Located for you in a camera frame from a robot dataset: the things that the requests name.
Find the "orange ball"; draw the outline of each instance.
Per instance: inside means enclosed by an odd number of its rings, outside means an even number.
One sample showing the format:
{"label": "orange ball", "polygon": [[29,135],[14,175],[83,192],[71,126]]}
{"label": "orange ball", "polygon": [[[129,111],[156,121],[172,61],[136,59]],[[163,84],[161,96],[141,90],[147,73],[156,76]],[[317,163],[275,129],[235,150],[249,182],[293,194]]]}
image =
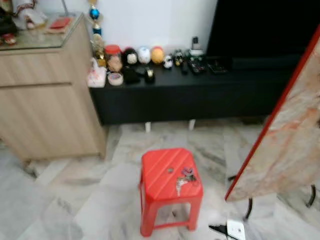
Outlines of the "orange ball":
{"label": "orange ball", "polygon": [[160,46],[155,46],[151,51],[151,60],[155,64],[161,64],[164,61],[165,52]]}

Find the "wooden cabinet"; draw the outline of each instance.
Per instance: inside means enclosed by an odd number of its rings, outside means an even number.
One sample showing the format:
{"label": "wooden cabinet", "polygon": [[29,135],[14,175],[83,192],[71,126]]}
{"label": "wooden cabinet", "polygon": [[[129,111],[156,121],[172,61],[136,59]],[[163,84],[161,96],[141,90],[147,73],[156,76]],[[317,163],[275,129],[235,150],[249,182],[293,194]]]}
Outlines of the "wooden cabinet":
{"label": "wooden cabinet", "polygon": [[23,161],[105,155],[86,84],[90,42],[77,21],[60,48],[0,51],[0,138]]}

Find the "black television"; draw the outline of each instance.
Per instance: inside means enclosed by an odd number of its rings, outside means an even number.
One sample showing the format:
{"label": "black television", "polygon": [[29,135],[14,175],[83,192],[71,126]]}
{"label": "black television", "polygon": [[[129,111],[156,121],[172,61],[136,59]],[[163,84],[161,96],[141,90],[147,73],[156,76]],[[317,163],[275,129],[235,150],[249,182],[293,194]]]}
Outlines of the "black television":
{"label": "black television", "polygon": [[294,67],[319,23],[320,0],[218,0],[206,55],[234,69]]}

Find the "stool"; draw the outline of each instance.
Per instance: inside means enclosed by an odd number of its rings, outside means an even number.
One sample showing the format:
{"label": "stool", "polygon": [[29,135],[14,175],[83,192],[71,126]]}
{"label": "stool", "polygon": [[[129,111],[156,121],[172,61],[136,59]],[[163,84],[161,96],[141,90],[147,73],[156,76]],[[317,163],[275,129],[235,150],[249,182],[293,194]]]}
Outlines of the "stool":
{"label": "stool", "polygon": [[[184,177],[184,168],[192,168],[196,177],[181,187],[178,196],[176,184],[178,177]],[[192,153],[184,148],[148,151],[142,157],[140,178],[141,234],[151,236],[153,229],[187,226],[196,229],[203,186]],[[165,205],[190,203],[188,221],[166,223],[155,226],[158,209]]]}

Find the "black tv cabinet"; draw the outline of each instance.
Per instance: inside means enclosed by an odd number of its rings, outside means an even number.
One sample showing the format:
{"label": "black tv cabinet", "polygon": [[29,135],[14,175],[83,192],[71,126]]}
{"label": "black tv cabinet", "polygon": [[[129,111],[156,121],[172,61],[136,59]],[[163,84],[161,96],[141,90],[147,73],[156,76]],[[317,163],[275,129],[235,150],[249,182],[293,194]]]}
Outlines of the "black tv cabinet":
{"label": "black tv cabinet", "polygon": [[293,69],[233,70],[182,75],[152,66],[155,83],[91,88],[102,125],[268,115]]}

